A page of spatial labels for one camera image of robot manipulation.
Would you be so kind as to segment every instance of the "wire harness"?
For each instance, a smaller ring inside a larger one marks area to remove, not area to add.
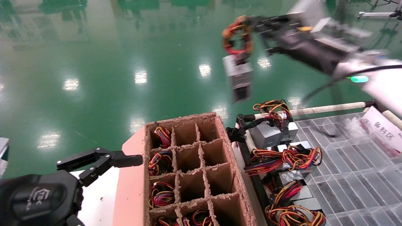
[[[291,198],[302,189],[299,181],[287,183],[271,196],[272,204],[265,208],[265,214],[272,225],[277,226],[323,226],[326,223],[322,212],[311,211],[302,206],[291,205]]]
[[[162,128],[159,126],[157,122],[155,122],[156,129],[154,133],[159,136],[160,140],[162,141],[161,147],[162,148],[168,148],[170,147],[171,144],[171,136],[170,136],[170,131],[167,129]]]
[[[174,203],[174,187],[165,182],[155,182],[151,188],[148,205],[151,209]]]
[[[269,173],[283,163],[289,165],[289,170],[308,170],[312,166],[319,166],[322,161],[320,147],[305,149],[302,145],[288,146],[283,152],[273,150],[256,149],[252,151],[253,157],[245,166],[244,171],[248,175]]]
[[[158,176],[165,173],[171,173],[173,153],[171,150],[164,150],[156,153],[148,164],[148,170],[151,176]]]
[[[165,216],[160,216],[156,219],[153,226],[172,226],[172,224],[174,224],[174,226],[178,226],[176,221],[170,220]]]
[[[248,58],[252,52],[250,26],[247,24],[246,20],[247,16],[239,16],[232,24],[222,31],[223,46],[226,52],[230,55],[245,54],[243,62],[241,63],[244,63],[245,59]],[[235,49],[234,40],[231,40],[231,38],[233,38],[233,36],[235,36],[235,34],[240,30],[243,32],[240,35],[240,38],[243,42],[243,49]]]

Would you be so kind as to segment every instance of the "black cable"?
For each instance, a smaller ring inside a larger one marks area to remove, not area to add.
[[[353,75],[361,74],[361,73],[375,72],[375,71],[386,70],[386,69],[397,69],[397,68],[402,68],[402,64],[378,66],[378,67],[375,67],[375,68],[368,68],[368,69],[363,69],[363,70],[360,70],[360,71],[355,71],[355,72],[347,73],[347,74],[345,74],[344,76],[339,77],[339,78],[336,78],[336,79],[334,79],[333,81],[331,81],[331,82],[329,82],[329,83],[327,83],[327,84],[325,84],[325,85],[319,87],[318,89],[314,90],[313,92],[309,93],[307,96],[305,96],[305,97],[302,99],[301,102],[302,102],[302,103],[306,103],[306,102],[309,101],[313,96],[315,96],[317,93],[323,91],[324,89],[326,89],[326,88],[328,88],[328,87],[331,87],[331,86],[334,85],[335,83],[337,83],[337,82],[339,82],[339,81],[341,81],[341,80],[343,80],[343,79],[345,79],[345,78],[347,78],[347,77],[351,77],[351,76],[353,76]]]

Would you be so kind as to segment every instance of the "cardboard divider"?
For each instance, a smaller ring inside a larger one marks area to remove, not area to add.
[[[174,225],[177,220],[178,216],[176,214],[175,209],[177,208],[177,205],[169,205],[168,208],[165,209],[153,209],[150,210],[150,225],[154,225],[155,221],[158,220],[160,216],[166,217],[172,225]]]
[[[180,174],[178,179],[181,202],[204,198],[205,185],[202,171],[191,174]]]
[[[174,139],[176,146],[195,143],[197,141],[195,123],[174,126]]]
[[[197,169],[201,167],[200,156],[198,155],[199,144],[191,147],[185,147],[178,149],[176,152],[177,169],[183,173]]]
[[[199,141],[211,142],[217,139],[215,121],[205,120],[197,123],[199,131]]]
[[[240,206],[239,194],[219,195],[212,200],[213,213],[219,226],[246,226],[246,221]]]
[[[213,140],[201,146],[206,166],[226,163],[228,158],[222,147],[222,139]]]
[[[172,127],[172,131],[171,131],[172,133],[170,134],[170,137],[172,138],[171,140],[170,140],[170,146],[171,147],[174,147],[174,146],[176,146],[176,132],[174,131],[174,127]]]
[[[236,192],[234,175],[228,163],[210,168],[206,170],[206,174],[212,196]]]

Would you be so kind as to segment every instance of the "white pipe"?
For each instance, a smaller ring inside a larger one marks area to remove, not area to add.
[[[310,115],[310,114],[324,113],[324,112],[330,112],[330,111],[351,110],[351,109],[364,108],[364,107],[366,107],[365,102],[356,102],[356,103],[348,103],[348,104],[340,104],[340,105],[294,109],[294,110],[290,110],[290,113],[292,115]],[[265,118],[265,115],[262,115],[262,114],[255,114],[254,116],[255,116],[256,120]]]
[[[252,140],[251,134],[249,132],[249,130],[246,130],[246,144],[247,147],[249,149],[250,152],[252,152],[253,150],[257,149],[257,147],[254,144],[254,141]]]
[[[384,117],[392,122],[396,127],[402,130],[402,121],[400,118],[398,118],[398,116],[394,115],[394,113],[389,110],[384,111],[382,115],[384,115]]]

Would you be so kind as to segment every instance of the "compartmented box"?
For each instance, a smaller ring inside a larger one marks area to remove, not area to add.
[[[215,113],[158,121],[171,132],[171,146],[158,147],[155,124],[145,126],[145,226],[160,216],[182,218],[198,209],[209,213],[214,226],[255,226],[255,215],[225,127]],[[162,150],[172,151],[171,173],[150,176],[148,162]],[[162,181],[174,187],[174,203],[150,208],[151,187]]]

